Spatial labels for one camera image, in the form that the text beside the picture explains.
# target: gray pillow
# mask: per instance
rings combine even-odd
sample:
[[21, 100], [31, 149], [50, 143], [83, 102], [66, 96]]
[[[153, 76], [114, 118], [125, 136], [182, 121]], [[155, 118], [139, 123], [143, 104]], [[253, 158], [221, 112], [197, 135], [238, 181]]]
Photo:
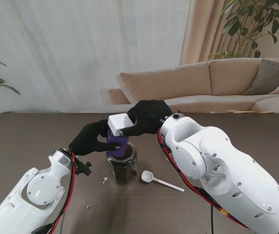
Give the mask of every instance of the gray pillow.
[[260, 67], [251, 86], [242, 95], [269, 94], [279, 86], [279, 62], [266, 59], [260, 61]]

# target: white plastic spoon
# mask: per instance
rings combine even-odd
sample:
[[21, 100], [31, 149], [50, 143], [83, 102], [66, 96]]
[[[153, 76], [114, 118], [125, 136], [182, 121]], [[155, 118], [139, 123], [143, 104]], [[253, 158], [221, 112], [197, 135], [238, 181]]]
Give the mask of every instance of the white plastic spoon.
[[166, 182], [164, 182], [162, 180], [159, 180], [157, 178], [154, 178], [153, 173], [149, 172], [149, 171], [143, 171], [143, 173], [141, 174], [141, 179], [143, 181], [147, 182], [147, 183], [150, 183], [150, 182], [152, 182], [154, 180], [154, 181], [156, 181], [156, 182], [158, 182], [160, 184], [164, 184], [164, 185], [169, 186], [171, 188], [177, 189], [177, 190], [179, 190], [181, 192], [185, 191], [184, 189], [181, 189], [181, 188], [179, 188], [179, 187], [177, 187], [175, 185], [172, 185], [172, 184], [166, 183]]

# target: red cable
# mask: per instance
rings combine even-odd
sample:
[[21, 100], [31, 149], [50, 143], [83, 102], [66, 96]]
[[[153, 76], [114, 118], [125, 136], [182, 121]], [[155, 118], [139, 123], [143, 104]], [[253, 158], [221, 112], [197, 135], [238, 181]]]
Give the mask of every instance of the red cable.
[[[75, 155], [74, 155], [74, 153], [72, 153], [72, 161], [73, 161], [73, 163], [75, 162]], [[70, 195], [69, 195], [69, 199], [68, 199], [68, 201], [67, 201], [67, 204], [66, 204], [65, 208], [63, 209], [63, 212], [66, 211], [66, 209], [67, 209], [67, 207], [68, 207], [68, 205], [69, 205], [69, 203], [70, 203], [73, 190], [74, 190], [75, 165], [72, 167], [72, 175], [73, 175], [73, 181], [72, 181], [71, 191], [70, 191]], [[58, 225], [58, 222], [59, 222], [60, 218], [61, 218], [61, 216], [59, 216], [59, 218], [57, 219], [56, 224], [54, 225], [53, 229], [52, 229], [51, 232], [50, 232], [51, 234], [55, 231], [55, 229], [56, 229], [56, 227], [57, 227], [57, 225]]]
[[[161, 138], [161, 129], [158, 132], [158, 139], [159, 142], [162, 143], [162, 138]], [[213, 202], [209, 201], [206, 197], [204, 197], [199, 191], [197, 191], [194, 186], [192, 184], [189, 183], [189, 181], [186, 179], [185, 175], [180, 171], [180, 169], [178, 168], [177, 164], [175, 163], [174, 159], [169, 155], [169, 152], [167, 151], [166, 147], [163, 146], [163, 150], [167, 155], [167, 158], [170, 160], [171, 164], [174, 166], [174, 168], [176, 170], [178, 170], [179, 175], [181, 176], [181, 178], [183, 179], [183, 181], [188, 185], [188, 187], [190, 187], [190, 189], [192, 191], [194, 191], [196, 194], [198, 194], [200, 197], [202, 197], [205, 201], [207, 201], [209, 204], [211, 204], [212, 206], [214, 206], [218, 211], [220, 211], [221, 209], [219, 207], [217, 207]], [[245, 227], [247, 229], [249, 229], [248, 227], [246, 227], [243, 223], [241, 223], [240, 221], [238, 221], [237, 219], [231, 217], [229, 214], [226, 216], [229, 219], [231, 219], [232, 221], [234, 221], [235, 223], [241, 225], [242, 227]]]

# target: spoon handle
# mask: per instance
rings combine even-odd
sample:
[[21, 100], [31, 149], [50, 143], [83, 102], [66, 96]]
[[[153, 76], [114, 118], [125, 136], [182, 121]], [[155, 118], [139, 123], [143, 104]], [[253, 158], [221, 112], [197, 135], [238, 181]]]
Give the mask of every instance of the spoon handle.
[[167, 183], [167, 182], [165, 182], [165, 181], [162, 181], [162, 180], [159, 180], [159, 179], [156, 179], [156, 178], [153, 178], [153, 180], [156, 181], [156, 182], [158, 182], [158, 183], [160, 183], [160, 184], [164, 184], [164, 185], [166, 185], [166, 186], [169, 186], [169, 187], [171, 187], [171, 188], [173, 188], [173, 189], [177, 189], [177, 190], [179, 190], [179, 191], [181, 191], [181, 192], [184, 192], [184, 191], [185, 191], [184, 189], [181, 189], [181, 188], [179, 188], [179, 187], [177, 187], [177, 186], [175, 186], [175, 185], [169, 184], [169, 183]]

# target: white curtain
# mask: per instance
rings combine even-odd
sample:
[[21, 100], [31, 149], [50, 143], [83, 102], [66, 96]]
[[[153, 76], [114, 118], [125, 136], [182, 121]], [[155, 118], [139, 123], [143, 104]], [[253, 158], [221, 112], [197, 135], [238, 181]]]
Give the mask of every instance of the white curtain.
[[114, 76], [179, 64], [189, 0], [0, 0], [0, 111], [106, 112]]

